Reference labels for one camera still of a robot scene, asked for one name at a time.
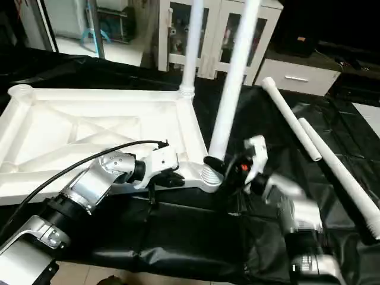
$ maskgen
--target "table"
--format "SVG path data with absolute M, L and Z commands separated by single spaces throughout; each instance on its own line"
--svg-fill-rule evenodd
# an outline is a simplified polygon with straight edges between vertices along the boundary
M 180 78 L 85 56 L 38 50 L 0 50 L 0 106 L 8 87 L 30 84 L 50 88 L 124 88 L 175 90 Z M 194 109 L 209 145 L 222 86 L 197 78 Z M 351 103 L 283 92 L 297 116 L 304 116 L 379 204 L 379 138 Z M 299 183 L 315 199 L 348 285 L 378 284 L 380 246 L 373 244 L 363 219 L 323 161 L 314 163 L 259 87 L 244 87 L 227 149 L 242 149 L 243 139 L 262 134 L 267 141 L 265 171 L 276 171 Z M 245 199 L 247 211 L 199 189 L 157 193 L 159 206 L 149 212 L 145 195 L 109 197 L 62 259 L 150 273 L 229 281 L 239 284 L 287 284 L 287 256 L 276 211 L 258 198 Z M 3 224 L 14 207 L 0 208 Z M 28 207 L 23 219 L 38 213 Z

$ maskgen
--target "tiled floor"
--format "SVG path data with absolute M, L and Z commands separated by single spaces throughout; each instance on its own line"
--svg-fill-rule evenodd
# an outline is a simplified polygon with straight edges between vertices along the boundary
M 109 276 L 117 276 L 129 285 L 229 285 L 191 279 L 160 276 L 149 273 L 130 273 L 129 271 L 59 262 L 59 271 L 52 280 L 52 285 L 96 285 Z

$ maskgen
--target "threaded end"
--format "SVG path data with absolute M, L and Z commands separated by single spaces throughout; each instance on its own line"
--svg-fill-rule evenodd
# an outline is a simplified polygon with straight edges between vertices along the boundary
M 376 240 L 380 240 L 380 218 L 376 217 L 372 220 L 367 220 L 367 226 Z
M 195 96 L 195 88 L 194 86 L 186 86 L 186 85 L 180 85 L 179 86 L 179 92 L 181 94 L 182 97 L 185 97 L 185 98 L 194 98 Z
M 8 89 L 8 94 L 14 96 L 25 96 L 33 92 L 33 87 L 28 84 L 18 84 Z
M 216 174 L 216 172 L 208 165 L 205 165 L 201 177 L 204 182 L 207 184 L 213 185 L 213 186 L 218 186 L 221 184 L 221 180 L 219 176 Z

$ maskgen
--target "white cabinet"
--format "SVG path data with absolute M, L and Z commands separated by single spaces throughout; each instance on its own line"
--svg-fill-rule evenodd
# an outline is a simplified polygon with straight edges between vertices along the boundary
M 339 71 L 265 59 L 255 85 L 270 76 L 278 89 L 325 96 L 339 75 Z
M 230 66 L 235 34 L 244 10 L 243 0 L 205 0 L 197 76 L 213 79 Z M 185 63 L 187 25 L 192 0 L 160 0 L 158 68 L 180 69 Z M 280 16 L 282 5 L 263 0 L 244 84 L 252 85 Z

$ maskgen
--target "silver robot arm segment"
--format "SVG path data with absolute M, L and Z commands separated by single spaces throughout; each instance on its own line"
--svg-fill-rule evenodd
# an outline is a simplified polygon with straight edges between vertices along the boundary
M 304 190 L 292 180 L 276 173 L 263 173 L 267 161 L 265 141 L 258 136 L 249 140 L 246 148 L 254 149 L 249 158 L 252 168 L 247 174 L 244 191 L 255 193 L 278 210 L 290 260 L 289 275 L 293 284 L 345 285 L 340 266 L 325 242 L 325 233 L 318 204 L 309 199 Z
M 141 189 L 155 175 L 177 168 L 177 154 L 170 146 L 154 150 L 141 161 L 121 151 L 93 160 L 49 200 L 39 216 L 32 216 L 0 247 L 0 284 L 50 284 L 59 269 L 55 256 L 70 244 L 115 180 L 122 176 L 123 181 Z

